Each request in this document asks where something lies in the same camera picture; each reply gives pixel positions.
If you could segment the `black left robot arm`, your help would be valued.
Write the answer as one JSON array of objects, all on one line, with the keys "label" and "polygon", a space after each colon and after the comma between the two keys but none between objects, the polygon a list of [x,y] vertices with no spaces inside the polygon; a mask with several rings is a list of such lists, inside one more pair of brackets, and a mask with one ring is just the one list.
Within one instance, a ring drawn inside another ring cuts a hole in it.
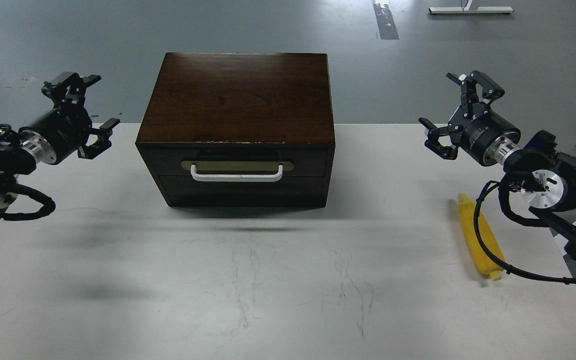
[{"label": "black left robot arm", "polygon": [[33,221],[57,207],[50,196],[20,184],[18,176],[31,174],[39,163],[56,166],[73,153],[93,160],[110,148],[119,119],[94,128],[85,108],[87,89],[100,80],[64,71],[41,89],[53,104],[48,112],[18,130],[0,123],[0,221]]}]

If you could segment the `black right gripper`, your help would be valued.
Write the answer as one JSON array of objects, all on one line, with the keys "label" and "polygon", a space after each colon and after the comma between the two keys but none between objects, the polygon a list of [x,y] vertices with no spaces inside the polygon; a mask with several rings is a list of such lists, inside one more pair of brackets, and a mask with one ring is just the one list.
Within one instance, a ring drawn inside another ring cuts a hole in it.
[{"label": "black right gripper", "polygon": [[[473,70],[457,76],[446,73],[446,77],[460,86],[461,105],[451,116],[448,125],[437,127],[425,117],[418,122],[426,129],[424,146],[444,160],[455,160],[458,148],[464,150],[480,166],[494,166],[494,142],[505,137],[517,143],[521,131],[502,116],[491,110],[494,101],[505,95],[505,89],[486,73]],[[449,136],[452,145],[442,145],[441,137]]]}]

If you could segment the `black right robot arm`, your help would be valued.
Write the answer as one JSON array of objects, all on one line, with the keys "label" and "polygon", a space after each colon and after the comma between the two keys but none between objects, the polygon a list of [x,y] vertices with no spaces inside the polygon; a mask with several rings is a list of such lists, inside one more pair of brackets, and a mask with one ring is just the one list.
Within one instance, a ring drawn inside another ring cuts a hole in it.
[{"label": "black right robot arm", "polygon": [[576,276],[545,276],[517,268],[503,260],[492,237],[485,238],[482,203],[494,190],[503,214],[525,227],[551,228],[567,239],[564,251],[576,261],[576,157],[556,150],[556,138],[541,130],[519,146],[521,131],[491,108],[505,90],[486,73],[473,70],[446,77],[460,88],[460,103],[446,126],[419,118],[426,129],[425,147],[444,160],[459,150],[480,166],[499,164],[503,177],[490,180],[461,217],[462,229],[479,271],[489,277],[500,272],[521,278],[576,285]]}]

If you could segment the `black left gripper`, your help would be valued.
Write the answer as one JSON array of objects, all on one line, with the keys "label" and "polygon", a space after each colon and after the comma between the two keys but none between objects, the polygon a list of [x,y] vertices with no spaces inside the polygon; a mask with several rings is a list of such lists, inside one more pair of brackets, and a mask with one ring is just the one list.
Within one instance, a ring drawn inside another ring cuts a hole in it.
[{"label": "black left gripper", "polygon": [[[83,108],[87,89],[100,80],[98,74],[82,77],[64,71],[43,83],[41,93],[53,102],[53,109],[19,129],[23,139],[41,147],[39,162],[56,166],[76,150],[79,158],[93,160],[112,146],[110,137],[121,120],[110,118],[96,129]],[[87,145],[91,135],[96,136],[96,141]]]}]

